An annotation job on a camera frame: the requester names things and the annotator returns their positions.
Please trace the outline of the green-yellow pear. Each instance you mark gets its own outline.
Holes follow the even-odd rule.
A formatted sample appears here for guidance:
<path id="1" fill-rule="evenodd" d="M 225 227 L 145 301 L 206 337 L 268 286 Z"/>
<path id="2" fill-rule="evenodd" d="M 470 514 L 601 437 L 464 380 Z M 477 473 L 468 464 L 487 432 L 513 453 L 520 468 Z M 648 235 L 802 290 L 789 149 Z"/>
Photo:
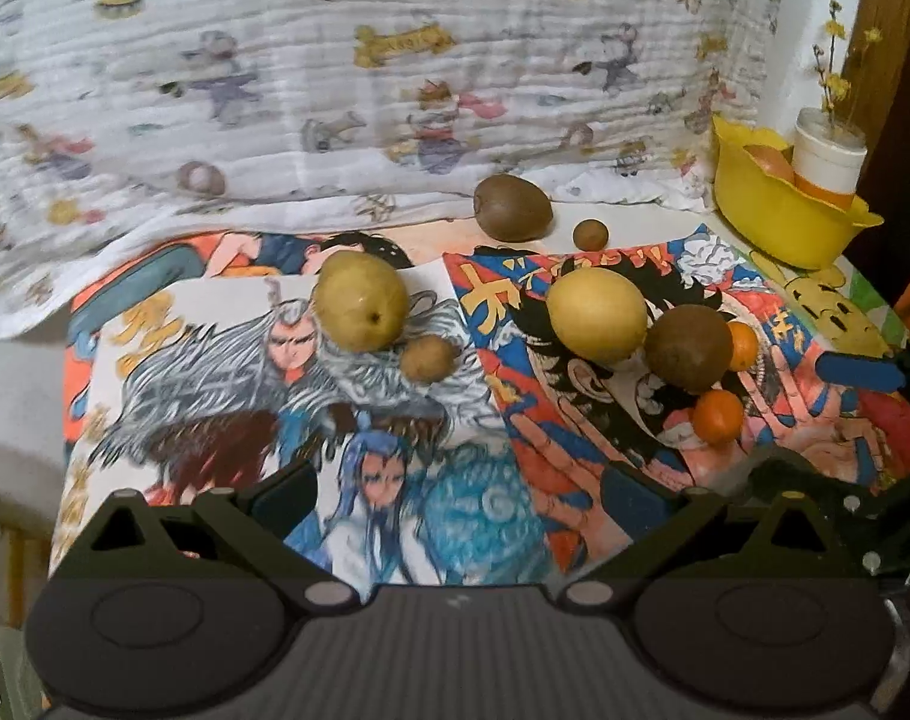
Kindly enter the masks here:
<path id="1" fill-rule="evenodd" d="M 323 263 L 312 293 L 323 333 L 349 353 L 375 353 L 405 330 L 409 293 L 395 266 L 375 255 L 341 250 Z"/>

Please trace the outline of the straw hat pirate poster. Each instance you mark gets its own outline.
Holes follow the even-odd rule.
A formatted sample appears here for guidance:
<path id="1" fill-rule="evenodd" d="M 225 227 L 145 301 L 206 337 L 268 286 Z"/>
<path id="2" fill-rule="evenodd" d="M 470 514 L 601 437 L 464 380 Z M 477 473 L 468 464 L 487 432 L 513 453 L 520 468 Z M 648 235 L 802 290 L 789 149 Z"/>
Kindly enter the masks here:
<path id="1" fill-rule="evenodd" d="M 588 505 L 574 481 L 581 466 L 600 473 L 624 463 L 670 491 L 720 488 L 745 472 L 756 445 L 786 437 L 831 400 L 841 427 L 815 434 L 833 444 L 815 457 L 818 468 L 826 470 L 833 455 L 859 449 L 865 465 L 883 473 L 885 488 L 910 473 L 906 439 L 894 439 L 885 449 L 878 445 L 893 433 L 903 410 L 849 387 L 828 397 L 815 374 L 821 344 L 763 275 L 709 229 L 595 254 L 448 254 L 444 265 L 528 486 L 544 546 L 560 574 L 574 575 L 585 562 L 579 535 L 558 522 L 560 500 Z M 565 273 L 590 266 L 632 281 L 650 320 L 679 305 L 706 305 L 727 323 L 738 320 L 755 329 L 756 366 L 725 372 L 714 385 L 743 403 L 738 439 L 704 444 L 691 424 L 701 395 L 652 374 L 644 353 L 605 367 L 579 358 L 559 341 L 546 312 L 546 293 Z"/>

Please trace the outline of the tiny brown longan fruit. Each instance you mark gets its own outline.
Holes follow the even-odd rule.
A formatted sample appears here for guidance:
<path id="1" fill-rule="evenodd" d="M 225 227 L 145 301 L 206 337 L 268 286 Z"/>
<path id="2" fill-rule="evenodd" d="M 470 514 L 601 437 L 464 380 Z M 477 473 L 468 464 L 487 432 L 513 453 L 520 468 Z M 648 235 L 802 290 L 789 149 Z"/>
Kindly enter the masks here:
<path id="1" fill-rule="evenodd" d="M 583 252 L 603 250 L 610 241 L 610 231 L 600 220 L 582 220 L 572 229 L 572 242 Z"/>

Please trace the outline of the white-haired warrior poster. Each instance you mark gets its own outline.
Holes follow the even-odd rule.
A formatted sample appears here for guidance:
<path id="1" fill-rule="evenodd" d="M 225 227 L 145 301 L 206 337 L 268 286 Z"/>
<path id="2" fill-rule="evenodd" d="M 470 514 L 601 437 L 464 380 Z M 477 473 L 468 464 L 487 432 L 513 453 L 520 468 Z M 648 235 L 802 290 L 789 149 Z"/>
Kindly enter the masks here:
<path id="1" fill-rule="evenodd" d="M 400 346 L 339 349 L 313 315 L 312 286 L 187 281 L 82 339 L 92 372 L 58 553 L 113 489 L 188 504 L 305 458 L 317 497 L 306 514 L 284 512 L 281 536 L 357 592 L 548 578 L 546 530 L 444 269 L 406 275 L 403 337 L 450 349 L 447 375 L 431 383 L 406 377 Z"/>

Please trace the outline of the white cartoon print blanket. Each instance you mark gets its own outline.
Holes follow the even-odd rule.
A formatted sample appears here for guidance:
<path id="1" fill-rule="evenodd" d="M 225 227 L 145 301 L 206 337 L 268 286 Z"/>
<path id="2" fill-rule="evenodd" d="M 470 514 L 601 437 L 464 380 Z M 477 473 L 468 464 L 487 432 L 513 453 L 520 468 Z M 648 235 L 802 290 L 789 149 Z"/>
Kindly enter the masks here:
<path id="1" fill-rule="evenodd" d="M 0 0 L 0 340 L 147 245 L 463 216 L 486 177 L 711 204 L 780 0 Z"/>

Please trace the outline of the small brown longan fruit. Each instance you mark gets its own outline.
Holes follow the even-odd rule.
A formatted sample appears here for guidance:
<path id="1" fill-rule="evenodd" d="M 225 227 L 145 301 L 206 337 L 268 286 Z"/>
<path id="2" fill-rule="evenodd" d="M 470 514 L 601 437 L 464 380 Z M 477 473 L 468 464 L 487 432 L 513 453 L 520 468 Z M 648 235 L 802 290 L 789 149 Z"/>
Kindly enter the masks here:
<path id="1" fill-rule="evenodd" d="M 400 371 L 419 385 L 441 382 L 457 369 L 460 349 L 439 335 L 409 340 L 400 355 Z"/>

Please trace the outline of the orange tangerine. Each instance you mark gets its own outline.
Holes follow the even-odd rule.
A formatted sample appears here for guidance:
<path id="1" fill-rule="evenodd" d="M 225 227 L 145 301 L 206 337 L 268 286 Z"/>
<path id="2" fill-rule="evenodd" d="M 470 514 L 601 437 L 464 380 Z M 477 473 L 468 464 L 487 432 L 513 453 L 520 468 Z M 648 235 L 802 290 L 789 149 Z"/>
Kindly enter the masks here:
<path id="1" fill-rule="evenodd" d="M 729 390 L 712 388 L 696 401 L 691 424 L 704 444 L 723 445 L 734 442 L 741 434 L 745 408 Z"/>
<path id="2" fill-rule="evenodd" d="M 732 339 L 732 356 L 729 369 L 732 372 L 748 372 L 756 366 L 759 359 L 758 333 L 746 322 L 734 320 L 729 323 Z"/>

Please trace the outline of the brown kiwi fruit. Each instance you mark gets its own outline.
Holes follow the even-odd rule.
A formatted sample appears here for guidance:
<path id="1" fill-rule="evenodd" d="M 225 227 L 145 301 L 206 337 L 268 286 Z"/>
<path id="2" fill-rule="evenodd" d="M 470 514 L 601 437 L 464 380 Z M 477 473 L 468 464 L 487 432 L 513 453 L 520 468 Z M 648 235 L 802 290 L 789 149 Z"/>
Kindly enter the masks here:
<path id="1" fill-rule="evenodd" d="M 502 242 L 542 238 L 554 220 L 548 195 L 535 184 L 510 174 L 486 177 L 476 185 L 473 210 L 478 226 Z"/>
<path id="2" fill-rule="evenodd" d="M 688 394 L 714 387 L 729 371 L 733 354 L 729 324 L 706 305 L 684 304 L 663 312 L 644 341 L 650 371 Z"/>

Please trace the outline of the yellow bear poster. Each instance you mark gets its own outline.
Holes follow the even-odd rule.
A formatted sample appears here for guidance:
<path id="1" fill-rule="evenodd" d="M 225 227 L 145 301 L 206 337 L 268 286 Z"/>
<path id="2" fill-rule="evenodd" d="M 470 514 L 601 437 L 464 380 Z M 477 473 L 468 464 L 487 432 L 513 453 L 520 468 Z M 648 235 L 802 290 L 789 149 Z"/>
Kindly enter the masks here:
<path id="1" fill-rule="evenodd" d="M 834 351 L 891 358 L 905 348 L 909 340 L 905 324 L 847 260 L 816 271 L 792 270 L 752 250 L 750 262 Z"/>

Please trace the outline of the yellow plastic bowl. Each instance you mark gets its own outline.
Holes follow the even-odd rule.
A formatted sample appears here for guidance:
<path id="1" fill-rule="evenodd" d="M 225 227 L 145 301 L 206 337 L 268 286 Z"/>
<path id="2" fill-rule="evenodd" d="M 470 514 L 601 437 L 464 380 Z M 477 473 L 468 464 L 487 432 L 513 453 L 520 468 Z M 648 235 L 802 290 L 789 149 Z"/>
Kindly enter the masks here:
<path id="1" fill-rule="evenodd" d="M 803 192 L 766 171 L 748 146 L 782 154 L 791 148 L 770 128 L 712 115 L 717 142 L 714 199 L 720 215 L 756 250 L 797 270 L 833 265 L 857 234 L 883 224 L 860 197 L 848 210 Z"/>

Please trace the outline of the fruit inside yellow bowl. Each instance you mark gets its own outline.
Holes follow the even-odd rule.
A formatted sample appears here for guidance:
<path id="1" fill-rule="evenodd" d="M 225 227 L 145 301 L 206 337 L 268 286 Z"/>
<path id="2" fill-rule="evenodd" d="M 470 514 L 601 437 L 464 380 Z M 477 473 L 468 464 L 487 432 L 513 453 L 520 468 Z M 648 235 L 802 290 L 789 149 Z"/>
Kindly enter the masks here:
<path id="1" fill-rule="evenodd" d="M 776 177 L 779 181 L 786 181 L 789 184 L 794 182 L 794 168 L 780 149 L 761 143 L 748 143 L 743 146 L 743 151 L 755 161 L 766 176 Z"/>

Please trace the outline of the yellow lemon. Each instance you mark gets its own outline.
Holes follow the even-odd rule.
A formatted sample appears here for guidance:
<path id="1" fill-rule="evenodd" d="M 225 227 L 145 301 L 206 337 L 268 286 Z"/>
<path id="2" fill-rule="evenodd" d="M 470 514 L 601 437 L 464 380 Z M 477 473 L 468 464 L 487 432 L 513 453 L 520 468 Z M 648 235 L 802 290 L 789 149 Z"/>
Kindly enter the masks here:
<path id="1" fill-rule="evenodd" d="M 556 337 L 586 361 L 615 366 L 644 343 L 644 296 L 615 271 L 590 266 L 565 273 L 548 289 L 546 307 Z"/>

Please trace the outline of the white orange cup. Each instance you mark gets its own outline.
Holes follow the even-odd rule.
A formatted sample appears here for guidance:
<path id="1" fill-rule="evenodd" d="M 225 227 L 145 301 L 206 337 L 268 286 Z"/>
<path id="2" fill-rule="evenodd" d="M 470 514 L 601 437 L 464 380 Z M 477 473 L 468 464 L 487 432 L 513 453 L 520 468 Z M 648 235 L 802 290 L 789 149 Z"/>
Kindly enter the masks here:
<path id="1" fill-rule="evenodd" d="M 792 171 L 795 187 L 805 195 L 848 211 L 865 158 L 860 128 L 814 107 L 798 112 Z"/>

